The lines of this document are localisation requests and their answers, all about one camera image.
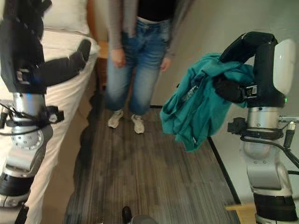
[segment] hand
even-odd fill
[[[111,50],[111,60],[117,68],[125,66],[126,57],[123,48]]]
[[[165,57],[161,64],[161,71],[167,71],[171,66],[171,59]]]

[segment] teal cloth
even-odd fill
[[[190,67],[160,112],[163,132],[176,135],[176,141],[183,142],[187,152],[199,148],[206,137],[219,130],[231,106],[216,94],[212,78],[224,74],[242,83],[253,81],[251,65],[222,63],[219,58],[220,54],[207,54]]]

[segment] pant leg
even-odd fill
[[[124,107],[131,83],[132,71],[136,65],[135,38],[129,38],[127,34],[123,34],[122,43],[126,55],[126,65],[117,68],[111,58],[108,58],[105,103],[107,109],[112,111]]]
[[[150,101],[155,84],[160,73],[160,66],[164,58],[169,40],[169,23],[160,24],[160,28],[147,33],[137,29],[137,38],[144,38],[145,44],[138,52],[136,75],[130,101],[130,111],[136,115],[143,115],[150,107]]]

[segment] gray carpet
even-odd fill
[[[225,210],[234,200],[208,142],[184,153],[173,136],[162,133],[159,109],[144,117],[142,135],[134,133],[127,111],[116,130],[106,126],[109,111],[92,113],[91,127],[82,134],[89,144],[83,143],[78,155],[65,224],[121,224],[126,205],[160,224],[239,223]]]

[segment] bed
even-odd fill
[[[39,224],[42,219],[42,205],[44,193],[49,184],[52,170],[58,164],[58,155],[64,141],[64,136],[67,133],[71,121],[79,104],[82,104],[83,96],[83,116],[76,122],[78,123],[78,130],[82,131],[84,128],[80,123],[86,122],[88,115],[88,99],[84,96],[86,88],[89,84],[94,84],[95,80],[90,80],[92,76],[95,63],[98,58],[99,46],[97,42],[90,38],[89,33],[96,37],[94,27],[93,15],[93,1],[92,0],[52,0],[53,8],[49,16],[45,16],[45,32],[42,40],[45,60],[48,61],[53,58],[68,56],[76,51],[82,39],[89,39],[92,43],[91,53],[87,65],[81,73],[63,84],[52,86],[48,88],[46,95],[47,105],[57,105],[60,110],[64,111],[65,120],[59,124],[53,125],[53,137],[47,144],[46,155],[43,163],[35,177],[31,187],[31,194],[26,203],[29,207],[28,219],[26,224]],[[12,94],[8,92],[3,80],[0,78],[0,98],[12,99]],[[8,137],[0,137],[0,171],[2,171],[5,163],[5,158],[12,146],[11,140]]]

